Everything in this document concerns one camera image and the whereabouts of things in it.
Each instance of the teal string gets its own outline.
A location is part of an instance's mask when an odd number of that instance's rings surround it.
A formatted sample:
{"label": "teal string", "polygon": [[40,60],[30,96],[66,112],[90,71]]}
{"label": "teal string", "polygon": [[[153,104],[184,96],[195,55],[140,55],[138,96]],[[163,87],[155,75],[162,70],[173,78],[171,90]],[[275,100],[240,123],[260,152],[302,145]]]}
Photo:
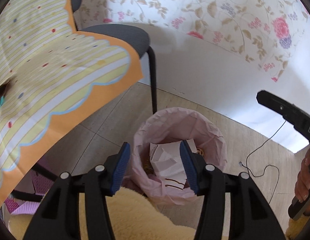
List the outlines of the teal string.
{"label": "teal string", "polygon": [[1,98],[0,98],[0,108],[1,108],[1,106],[4,104],[4,96],[2,96]]}

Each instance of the white round bolt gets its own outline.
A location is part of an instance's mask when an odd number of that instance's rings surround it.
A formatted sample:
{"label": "white round bolt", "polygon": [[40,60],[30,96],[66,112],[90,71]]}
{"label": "white round bolt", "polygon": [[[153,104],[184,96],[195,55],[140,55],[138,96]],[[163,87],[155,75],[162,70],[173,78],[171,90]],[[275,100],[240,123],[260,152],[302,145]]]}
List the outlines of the white round bolt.
{"label": "white round bolt", "polygon": [[63,172],[63,173],[60,175],[60,177],[61,177],[62,179],[67,179],[67,178],[69,177],[69,173],[68,173],[68,172]]}
{"label": "white round bolt", "polygon": [[215,170],[215,167],[212,164],[206,164],[205,169],[207,171],[213,171],[213,170]]}
{"label": "white round bolt", "polygon": [[248,179],[250,176],[248,175],[248,173],[242,172],[241,177],[242,177],[242,179]]}
{"label": "white round bolt", "polygon": [[97,171],[97,172],[101,172],[101,171],[103,171],[103,170],[105,170],[104,165],[97,165],[97,166],[95,167],[95,171]]}

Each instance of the human hand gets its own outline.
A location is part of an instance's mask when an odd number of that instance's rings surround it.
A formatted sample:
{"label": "human hand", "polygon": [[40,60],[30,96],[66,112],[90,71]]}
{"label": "human hand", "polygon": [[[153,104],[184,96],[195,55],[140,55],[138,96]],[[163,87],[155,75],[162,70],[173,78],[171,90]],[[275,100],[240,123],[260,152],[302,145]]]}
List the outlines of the human hand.
{"label": "human hand", "polygon": [[299,202],[303,202],[308,198],[308,191],[310,189],[310,149],[306,152],[306,155],[301,163],[301,170],[297,176],[295,183],[295,196]]}

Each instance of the trash can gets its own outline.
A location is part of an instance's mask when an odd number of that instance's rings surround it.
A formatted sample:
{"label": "trash can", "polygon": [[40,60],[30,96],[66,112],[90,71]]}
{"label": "trash can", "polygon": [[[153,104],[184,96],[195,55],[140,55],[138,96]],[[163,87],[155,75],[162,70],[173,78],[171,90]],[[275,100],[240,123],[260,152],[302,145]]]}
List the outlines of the trash can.
{"label": "trash can", "polygon": [[144,163],[150,158],[150,143],[163,144],[194,139],[204,151],[206,163],[223,170],[227,164],[226,143],[221,131],[202,114],[181,107],[160,110],[144,122],[134,135],[130,178],[158,205],[184,205],[197,196],[189,188],[165,187],[155,175],[146,174]]}

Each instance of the floor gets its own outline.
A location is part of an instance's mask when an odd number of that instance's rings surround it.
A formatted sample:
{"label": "floor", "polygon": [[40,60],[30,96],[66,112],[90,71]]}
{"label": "floor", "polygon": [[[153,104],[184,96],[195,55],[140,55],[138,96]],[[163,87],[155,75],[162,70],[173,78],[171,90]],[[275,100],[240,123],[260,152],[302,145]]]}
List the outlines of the floor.
{"label": "floor", "polygon": [[[261,134],[227,117],[196,103],[158,90],[158,109],[180,106],[196,110],[206,116],[221,130],[227,144],[228,165],[224,172],[238,175],[244,171],[239,165],[246,156],[259,147],[266,138]],[[141,83],[105,105],[102,109],[76,126],[46,154],[53,172],[63,171],[73,175],[85,173],[96,164],[104,163],[109,155],[115,154],[124,141],[133,142],[133,135],[140,124],[152,114],[150,87]],[[293,198],[294,185],[305,150],[293,155],[273,141],[267,142],[249,159],[255,174],[262,174],[267,164],[280,169],[279,183],[271,201],[283,230],[287,228],[287,208]],[[269,167],[265,176],[254,179],[265,198],[269,201],[277,182],[277,169]],[[230,200],[226,196],[225,226],[223,235],[228,235]],[[159,210],[175,224],[196,228],[203,198],[186,206],[159,206]]]}

